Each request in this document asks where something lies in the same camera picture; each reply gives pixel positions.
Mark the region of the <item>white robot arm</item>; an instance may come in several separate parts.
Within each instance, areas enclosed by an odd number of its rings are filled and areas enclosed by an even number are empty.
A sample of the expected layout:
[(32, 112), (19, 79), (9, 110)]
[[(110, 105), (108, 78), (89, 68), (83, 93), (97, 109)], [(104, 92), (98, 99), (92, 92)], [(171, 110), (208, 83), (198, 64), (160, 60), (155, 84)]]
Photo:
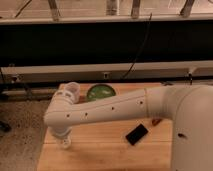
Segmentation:
[(213, 171), (213, 86), (149, 87), (79, 103), (68, 86), (58, 90), (44, 114), (60, 139), (75, 125), (162, 118), (173, 122), (171, 171)]

